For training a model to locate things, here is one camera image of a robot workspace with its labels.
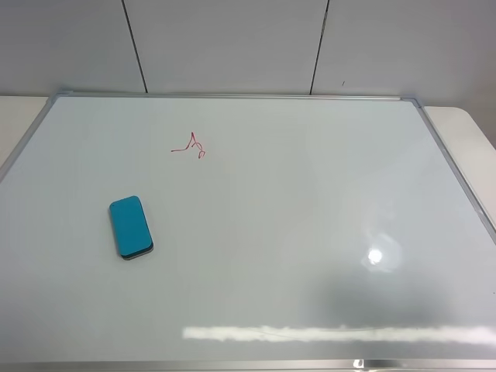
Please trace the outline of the blue whiteboard eraser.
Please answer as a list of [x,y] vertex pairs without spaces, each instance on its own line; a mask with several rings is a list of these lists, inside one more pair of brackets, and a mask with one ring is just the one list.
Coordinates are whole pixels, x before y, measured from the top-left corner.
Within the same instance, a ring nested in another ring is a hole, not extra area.
[[112,202],[109,214],[116,248],[122,259],[131,260],[153,250],[153,238],[137,196]]

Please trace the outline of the red marker scribble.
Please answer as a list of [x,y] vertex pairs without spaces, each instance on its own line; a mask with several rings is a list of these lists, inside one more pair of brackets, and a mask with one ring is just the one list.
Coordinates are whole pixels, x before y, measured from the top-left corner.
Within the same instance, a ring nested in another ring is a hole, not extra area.
[[204,150],[203,145],[197,141],[196,135],[194,132],[191,132],[190,139],[188,141],[188,144],[180,149],[173,149],[171,150],[172,153],[179,153],[179,152],[184,152],[188,150],[195,150],[197,152],[197,158],[200,160],[206,155],[206,151]]

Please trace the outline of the white framed whiteboard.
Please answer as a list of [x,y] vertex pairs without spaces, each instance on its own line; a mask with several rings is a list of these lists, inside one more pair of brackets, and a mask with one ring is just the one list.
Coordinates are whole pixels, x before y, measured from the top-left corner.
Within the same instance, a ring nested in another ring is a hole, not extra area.
[[2,166],[3,371],[494,367],[495,225],[413,99],[64,92]]

